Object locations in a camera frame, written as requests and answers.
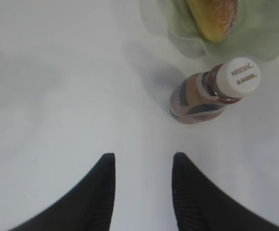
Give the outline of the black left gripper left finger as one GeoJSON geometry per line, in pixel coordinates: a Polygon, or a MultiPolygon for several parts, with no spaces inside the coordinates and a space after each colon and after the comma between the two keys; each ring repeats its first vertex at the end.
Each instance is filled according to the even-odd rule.
{"type": "Polygon", "coordinates": [[[115,155],[104,154],[66,195],[15,231],[108,231],[115,199],[115,155]]]}

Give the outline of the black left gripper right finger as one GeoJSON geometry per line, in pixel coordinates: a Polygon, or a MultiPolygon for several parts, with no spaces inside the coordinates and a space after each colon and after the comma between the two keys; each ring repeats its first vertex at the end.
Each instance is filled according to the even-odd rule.
{"type": "Polygon", "coordinates": [[[279,231],[257,210],[258,194],[236,183],[227,191],[211,181],[184,152],[173,156],[172,202],[180,231],[279,231]]]}

